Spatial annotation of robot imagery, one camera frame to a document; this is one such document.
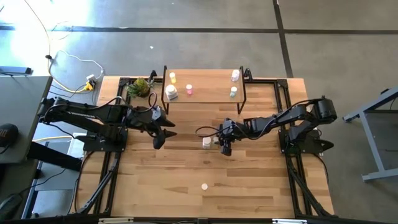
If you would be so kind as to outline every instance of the white lid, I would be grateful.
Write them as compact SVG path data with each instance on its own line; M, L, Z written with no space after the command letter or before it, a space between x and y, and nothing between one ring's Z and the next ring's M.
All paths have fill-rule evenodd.
M166 92L172 93L175 91L175 87L173 85L166 86Z
M211 137L203 138L203 143L204 144L210 144L211 143Z

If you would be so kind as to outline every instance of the small container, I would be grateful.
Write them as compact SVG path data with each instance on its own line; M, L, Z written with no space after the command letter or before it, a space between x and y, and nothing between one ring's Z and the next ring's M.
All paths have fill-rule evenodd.
M210 146L211 146L211 137L203 138L202 146L203 146L204 149L209 149Z
M236 82L239 80L239 75L241 74L241 72L238 69L235 69L232 71L232 75L231 75L231 80L232 82Z
M168 85L165 90L167 99L173 100L178 97L177 89L173 85Z
M231 88L231 93L229 94L230 97L235 97L236 96L236 92L238 91L238 88L236 88L235 86Z
M170 72L169 75L170 75L170 79L171 79L171 81L172 81L172 84L176 83L177 80L175 79L175 73L174 73L174 72Z
M187 94L192 95L192 85L191 84L187 85Z

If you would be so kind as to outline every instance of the yellow cable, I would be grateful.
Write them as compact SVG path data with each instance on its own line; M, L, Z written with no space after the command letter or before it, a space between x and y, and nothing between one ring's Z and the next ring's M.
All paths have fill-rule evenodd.
M35 17L37 18L37 20L39 20L40 24L42 25L42 27L43 27L43 29L44 29L45 35L47 36L47 42L49 43L49 55L51 55L51 41L50 41L49 33L47 32L47 30L46 30L46 28L45 28L43 22L40 20L40 18L39 18L38 15L36 14L36 12L32 9L32 7L30 6L30 4L29 4L26 0L24 0L24 1L25 1L25 3L29 6L30 10L33 12L33 14L34 14ZM81 93L81 92L85 91L85 89L78 90L78 91L70 90L70 89L68 89L66 86L62 85L53 75L51 75L51 73L50 73L50 67L49 67L49 63L50 63L49 61L50 61L50 59L47 59L47 72L49 73L49 75L53 78L53 80L54 80L58 85L60 85L63 89L65 89L67 92L70 92L70 93Z
M41 139L35 139L32 141L38 142L38 141L44 141L44 140L50 140L50 139L61 139L61 138L72 138L72 137L71 136L55 136L55 137L46 137L46 138L41 138Z

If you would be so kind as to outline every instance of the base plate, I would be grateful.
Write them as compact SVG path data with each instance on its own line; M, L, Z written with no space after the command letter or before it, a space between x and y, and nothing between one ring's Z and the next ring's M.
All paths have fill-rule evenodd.
M317 130L310 131L304 140L295 141L295 144L290 144L290 146L286 146L289 139L289 130L279 130L279 144L281 153L323 153L324 148L322 147L322 143L319 142L319 132Z
M87 136L93 135L95 135L95 133L87 132ZM88 152L123 152L126 150L128 129L122 129L120 135L122 136L122 139L116 144L115 142L110 141L101 142L99 138L92 141L86 141L83 150Z

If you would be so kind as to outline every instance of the black pot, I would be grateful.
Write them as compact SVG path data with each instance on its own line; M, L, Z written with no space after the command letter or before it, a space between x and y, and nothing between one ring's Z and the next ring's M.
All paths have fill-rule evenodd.
M139 97L145 98L147 96L149 96L150 93L150 88L148 89L148 91L146 91L146 93L141 93L140 95L138 95Z

